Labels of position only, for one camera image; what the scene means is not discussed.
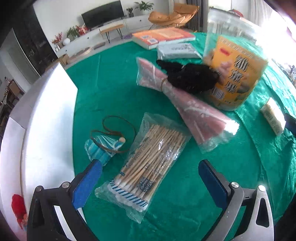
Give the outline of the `bag of wooden cotton swabs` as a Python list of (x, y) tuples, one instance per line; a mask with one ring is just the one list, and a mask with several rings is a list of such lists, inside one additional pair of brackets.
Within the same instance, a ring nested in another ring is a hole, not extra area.
[(95, 196), (125, 209), (131, 220), (141, 223), (191, 136), (185, 125), (145, 113), (125, 164), (113, 179), (95, 189)]

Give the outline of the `red yarn ball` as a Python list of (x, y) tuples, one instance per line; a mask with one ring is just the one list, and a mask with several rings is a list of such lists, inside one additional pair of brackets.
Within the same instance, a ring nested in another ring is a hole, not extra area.
[(18, 194), (12, 196), (11, 208), (16, 216), (16, 221), (22, 230), (27, 230), (28, 215), (25, 208), (24, 199)]

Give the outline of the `orange lounge chair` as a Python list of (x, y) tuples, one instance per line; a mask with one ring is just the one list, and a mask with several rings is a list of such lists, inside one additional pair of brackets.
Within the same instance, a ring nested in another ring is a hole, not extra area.
[(186, 25), (197, 14), (199, 9), (199, 6), (177, 3), (174, 5), (171, 14), (165, 15), (153, 11), (150, 13), (148, 20), (154, 26), (180, 28)]

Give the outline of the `white vase with red flowers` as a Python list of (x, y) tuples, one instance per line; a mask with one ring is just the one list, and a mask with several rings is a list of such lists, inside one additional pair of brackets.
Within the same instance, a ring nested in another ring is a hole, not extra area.
[(60, 50), (65, 45), (68, 45), (70, 43), (69, 38), (63, 38), (62, 32), (58, 33), (58, 35), (55, 35), (55, 38), (51, 41), (51, 43), (55, 46), (56, 49)]

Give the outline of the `white tv cabinet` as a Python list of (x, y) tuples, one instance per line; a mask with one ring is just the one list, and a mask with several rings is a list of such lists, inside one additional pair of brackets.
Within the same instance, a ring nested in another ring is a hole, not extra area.
[(72, 56), (80, 50), (93, 47), (102, 42), (106, 42), (108, 45), (113, 39), (121, 39), (120, 34), (124, 37), (131, 33), (148, 30), (152, 26), (148, 18), (149, 15), (135, 16), (98, 27), (72, 40), (68, 45), (57, 51), (56, 55), (57, 57), (61, 57), (64, 54)]

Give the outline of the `blue white drawstring pouch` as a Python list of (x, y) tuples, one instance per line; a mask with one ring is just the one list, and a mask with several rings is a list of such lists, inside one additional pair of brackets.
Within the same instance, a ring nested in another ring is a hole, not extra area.
[(123, 149), (123, 146), (126, 144), (126, 138), (124, 134), (120, 131), (112, 130), (105, 125), (105, 122), (110, 118), (117, 118), (125, 121), (132, 127), (132, 141), (135, 140), (137, 135), (136, 128), (128, 120), (116, 115), (106, 116), (102, 120), (104, 131), (92, 130), (90, 132), (90, 138), (86, 140), (84, 144), (84, 149), (89, 161), (99, 160), (103, 167), (106, 166), (116, 154), (125, 154), (130, 151), (130, 148)]

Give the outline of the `white cardboard storage box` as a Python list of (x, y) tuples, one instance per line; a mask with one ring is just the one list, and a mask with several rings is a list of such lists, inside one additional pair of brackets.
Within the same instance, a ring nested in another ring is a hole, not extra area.
[(1, 213), (18, 240), (26, 240), (11, 207), (29, 209), (37, 186), (56, 188), (74, 179), (73, 120), (78, 89), (61, 64), (46, 71), (9, 115), (1, 142)]

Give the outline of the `clear jar with yellow label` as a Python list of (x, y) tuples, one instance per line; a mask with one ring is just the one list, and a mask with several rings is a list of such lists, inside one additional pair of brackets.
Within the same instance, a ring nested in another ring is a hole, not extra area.
[(268, 60), (257, 44), (259, 37), (254, 23), (231, 11), (209, 9), (203, 61), (219, 74), (206, 95), (217, 108), (237, 109), (262, 77)]

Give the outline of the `black knitted fabric item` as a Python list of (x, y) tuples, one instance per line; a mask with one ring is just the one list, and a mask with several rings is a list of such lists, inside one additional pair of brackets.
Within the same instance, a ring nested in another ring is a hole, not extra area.
[(156, 63), (166, 71), (168, 82), (171, 85), (190, 94), (197, 95), (208, 91), (220, 79), (218, 71), (205, 64), (188, 63), (182, 65), (166, 60), (157, 60)]

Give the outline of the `green satin table cloth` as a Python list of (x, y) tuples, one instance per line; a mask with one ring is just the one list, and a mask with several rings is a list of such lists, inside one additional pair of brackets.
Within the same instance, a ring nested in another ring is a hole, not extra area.
[(76, 173), (94, 163), (83, 212), (98, 240), (202, 240), (217, 218), (237, 238), (247, 210), (273, 228), (295, 197), (295, 137), (268, 105), (295, 115), (295, 88), (262, 49), (211, 38), (217, 57), (159, 61), (128, 42), (67, 70), (78, 88)]

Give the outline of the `grey plastic mailer bag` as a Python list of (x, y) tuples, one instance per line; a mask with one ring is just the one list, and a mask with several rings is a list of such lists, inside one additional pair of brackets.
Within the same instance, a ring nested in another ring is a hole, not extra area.
[(201, 54), (191, 43), (165, 44), (157, 47), (158, 60), (201, 59)]

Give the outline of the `black flat television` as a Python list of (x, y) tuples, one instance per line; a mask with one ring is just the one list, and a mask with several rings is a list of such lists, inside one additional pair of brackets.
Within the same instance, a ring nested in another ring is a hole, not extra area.
[(93, 29), (101, 27), (107, 22), (121, 19), (125, 14), (123, 12), (121, 1), (114, 1), (89, 10), (81, 16), (86, 27), (88, 29)]

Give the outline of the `green potted plant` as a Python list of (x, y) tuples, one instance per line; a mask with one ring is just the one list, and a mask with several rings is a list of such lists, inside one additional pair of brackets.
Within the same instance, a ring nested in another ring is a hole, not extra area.
[(151, 11), (154, 8), (154, 3), (150, 2), (135, 2), (136, 4), (136, 9), (139, 9), (140, 11)]

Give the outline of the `small wooden side table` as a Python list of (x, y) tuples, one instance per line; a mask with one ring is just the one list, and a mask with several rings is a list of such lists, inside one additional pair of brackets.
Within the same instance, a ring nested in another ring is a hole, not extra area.
[(104, 34), (106, 35), (107, 41), (110, 43), (110, 32), (116, 30), (117, 33), (119, 34), (119, 37), (123, 39), (123, 35), (121, 32), (121, 28), (123, 28), (125, 25), (124, 24), (119, 24), (115, 25), (109, 28), (105, 28), (103, 30), (99, 30), (100, 34), (103, 36)]

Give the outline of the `pink items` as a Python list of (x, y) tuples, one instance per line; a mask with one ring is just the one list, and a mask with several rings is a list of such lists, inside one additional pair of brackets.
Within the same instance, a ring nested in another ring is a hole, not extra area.
[(224, 113), (174, 87), (150, 61), (137, 57), (137, 85), (162, 92), (179, 112), (201, 152), (210, 152), (237, 134), (239, 123)]

